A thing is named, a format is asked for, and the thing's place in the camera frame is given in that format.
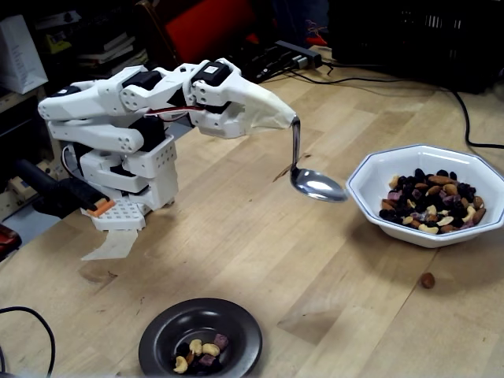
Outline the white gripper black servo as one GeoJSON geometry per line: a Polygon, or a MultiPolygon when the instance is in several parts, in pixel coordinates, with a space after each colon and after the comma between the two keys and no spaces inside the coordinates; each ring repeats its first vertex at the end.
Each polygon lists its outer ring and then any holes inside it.
{"type": "Polygon", "coordinates": [[[191,104],[222,107],[221,113],[191,110],[191,123],[203,135],[235,139],[247,127],[290,127],[295,111],[271,91],[242,78],[225,58],[204,60],[191,72],[191,104]]]}

